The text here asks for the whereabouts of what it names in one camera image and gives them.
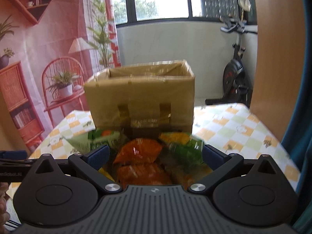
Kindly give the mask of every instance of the window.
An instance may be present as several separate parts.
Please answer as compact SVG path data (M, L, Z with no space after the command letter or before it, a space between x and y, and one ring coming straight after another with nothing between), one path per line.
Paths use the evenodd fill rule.
M244 19L256 24L255 0ZM238 0L113 0L116 24L119 26L142 22L192 20L219 22L220 16L240 18Z

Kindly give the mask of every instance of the blue curtain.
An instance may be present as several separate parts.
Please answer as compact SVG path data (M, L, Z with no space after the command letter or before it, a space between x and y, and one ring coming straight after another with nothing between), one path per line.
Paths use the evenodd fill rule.
M298 208L293 227L299 233L312 233L312 0L304 0L306 50L302 81L291 122L282 145L301 171L297 187Z

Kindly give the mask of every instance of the white wall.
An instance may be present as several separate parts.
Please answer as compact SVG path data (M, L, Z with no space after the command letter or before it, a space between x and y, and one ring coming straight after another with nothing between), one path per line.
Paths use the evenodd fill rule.
M221 23L162 22L118 28L121 64L186 59L195 76L196 98L223 95L222 75L233 57L236 34Z
M258 31L258 26L247 26L246 29ZM257 65L258 35L251 33L243 35L241 45L246 48L242 61L253 86Z

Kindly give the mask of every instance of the white flower pot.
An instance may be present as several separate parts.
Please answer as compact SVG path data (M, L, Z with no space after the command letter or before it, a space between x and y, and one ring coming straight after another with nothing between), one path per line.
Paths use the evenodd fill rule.
M58 97L59 98L64 98L64 97L69 97L73 94L73 85L70 84L62 89L58 89Z

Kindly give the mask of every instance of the cardboard box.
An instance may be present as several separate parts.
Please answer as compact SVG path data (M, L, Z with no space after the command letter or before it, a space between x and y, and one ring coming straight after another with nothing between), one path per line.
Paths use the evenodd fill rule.
M186 60L105 69L84 88L97 128L129 137L192 131L195 76Z

